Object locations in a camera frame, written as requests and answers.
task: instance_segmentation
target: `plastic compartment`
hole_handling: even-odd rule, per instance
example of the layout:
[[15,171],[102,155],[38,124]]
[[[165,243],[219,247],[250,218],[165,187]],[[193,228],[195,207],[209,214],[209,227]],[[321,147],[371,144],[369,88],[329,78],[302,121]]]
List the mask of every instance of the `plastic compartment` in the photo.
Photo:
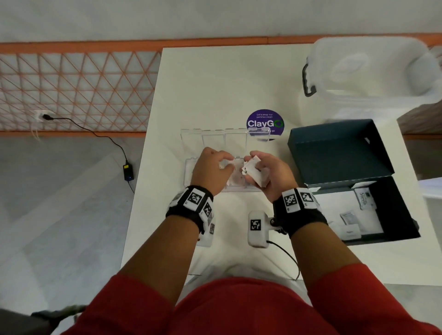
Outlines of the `plastic compartment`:
[[[376,109],[383,110],[384,118],[397,118],[442,99],[438,61],[415,38],[322,38],[312,47],[302,79],[299,104],[304,114],[322,108],[333,117],[345,108],[351,114],[354,108],[355,113]],[[363,113],[357,118],[364,118]]]
[[[267,142],[270,139],[270,128],[238,128],[238,129],[181,129],[181,141],[185,157],[184,164],[184,186],[189,186],[192,179],[192,171],[201,154],[207,146],[215,150],[225,150],[231,153],[235,159],[235,171],[230,177],[224,191],[258,191],[258,189],[248,184],[241,174],[244,165],[244,156],[248,154],[248,143],[258,141]],[[220,162],[220,167],[224,167],[228,162]]]

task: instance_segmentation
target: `wristband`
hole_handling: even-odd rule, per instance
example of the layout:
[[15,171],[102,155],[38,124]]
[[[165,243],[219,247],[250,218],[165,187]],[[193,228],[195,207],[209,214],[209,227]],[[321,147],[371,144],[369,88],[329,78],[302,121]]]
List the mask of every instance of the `wristband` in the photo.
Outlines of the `wristband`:
[[172,199],[166,217],[169,215],[192,220],[204,234],[204,226],[210,227],[213,219],[213,195],[204,187],[190,185]]
[[273,202],[273,212],[276,224],[281,226],[290,238],[299,228],[309,223],[323,222],[328,225],[318,201],[308,188],[298,187],[284,191]]

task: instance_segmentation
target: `lattice grille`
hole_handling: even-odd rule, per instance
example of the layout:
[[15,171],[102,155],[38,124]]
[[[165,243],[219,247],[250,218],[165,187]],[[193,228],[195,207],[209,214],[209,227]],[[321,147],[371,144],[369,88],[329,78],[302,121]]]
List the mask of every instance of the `lattice grille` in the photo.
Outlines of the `lattice grille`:
[[97,131],[145,131],[160,65],[157,52],[0,55],[0,131],[82,131],[36,122],[48,109]]

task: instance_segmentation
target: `wall outlet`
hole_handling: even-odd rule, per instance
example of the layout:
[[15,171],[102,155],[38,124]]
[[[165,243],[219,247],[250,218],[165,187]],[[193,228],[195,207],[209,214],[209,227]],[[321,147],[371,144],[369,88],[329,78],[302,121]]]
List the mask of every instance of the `wall outlet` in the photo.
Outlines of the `wall outlet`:
[[43,115],[44,114],[48,114],[52,117],[55,117],[55,113],[51,110],[47,110],[47,109],[36,109],[34,110],[34,118],[37,122],[43,122],[46,121],[45,119],[43,119]]

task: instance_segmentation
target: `purple circular sticker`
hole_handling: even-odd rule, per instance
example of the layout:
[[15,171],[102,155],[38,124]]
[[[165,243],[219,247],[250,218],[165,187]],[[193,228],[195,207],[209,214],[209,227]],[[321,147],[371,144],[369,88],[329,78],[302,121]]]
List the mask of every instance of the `purple circular sticker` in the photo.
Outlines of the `purple circular sticker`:
[[247,128],[252,127],[269,127],[271,130],[270,141],[272,141],[284,131],[284,120],[273,110],[260,109],[250,114],[247,119]]

